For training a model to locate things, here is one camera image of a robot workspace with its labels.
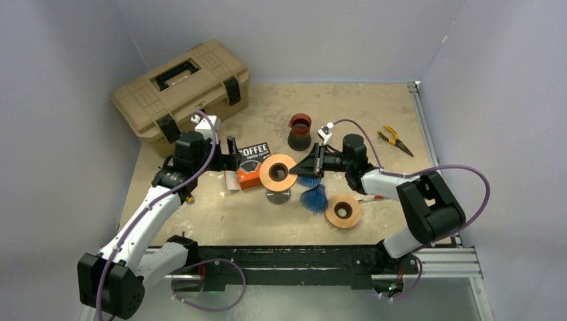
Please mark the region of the wooden dripper ring holder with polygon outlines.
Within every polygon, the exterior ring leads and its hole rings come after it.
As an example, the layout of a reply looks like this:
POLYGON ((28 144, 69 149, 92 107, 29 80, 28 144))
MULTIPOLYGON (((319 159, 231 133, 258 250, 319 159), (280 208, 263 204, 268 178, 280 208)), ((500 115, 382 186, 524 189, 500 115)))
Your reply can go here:
POLYGON ((286 154, 274 154, 266 158, 260 168, 261 184, 269 191, 284 192, 295 185, 297 175, 290 170, 295 160, 286 154))

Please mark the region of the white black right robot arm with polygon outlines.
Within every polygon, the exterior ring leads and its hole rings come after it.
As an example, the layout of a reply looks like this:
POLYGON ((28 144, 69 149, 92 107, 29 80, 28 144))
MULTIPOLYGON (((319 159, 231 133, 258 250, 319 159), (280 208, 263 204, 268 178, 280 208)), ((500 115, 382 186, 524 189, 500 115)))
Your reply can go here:
POLYGON ((289 170, 293 175, 309 178, 321 178, 327 171, 344 173, 348 186, 357 193, 400 203, 406 227, 377 245, 375 262, 384 272, 399 267, 406 254, 465 223, 464 210, 440 173, 390 176, 369 162, 364 139, 358 134, 346 135, 340 152, 314 144, 309 154, 289 170))

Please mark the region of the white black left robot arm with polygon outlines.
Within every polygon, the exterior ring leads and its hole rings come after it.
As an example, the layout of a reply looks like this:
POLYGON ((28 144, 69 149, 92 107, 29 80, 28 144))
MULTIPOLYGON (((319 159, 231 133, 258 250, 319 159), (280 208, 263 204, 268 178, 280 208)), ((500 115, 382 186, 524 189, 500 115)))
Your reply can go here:
POLYGON ((171 272, 194 272, 202 261, 198 243, 170 237, 156 252, 146 250, 166 221, 190 201, 205 171, 236 171, 241 162, 233 136, 228 153, 214 136, 182 133, 172 155, 165 158, 136 213, 112 241, 96 254, 85 253, 77 265, 80 302, 111 317, 127 320, 139 309, 145 292, 171 272))

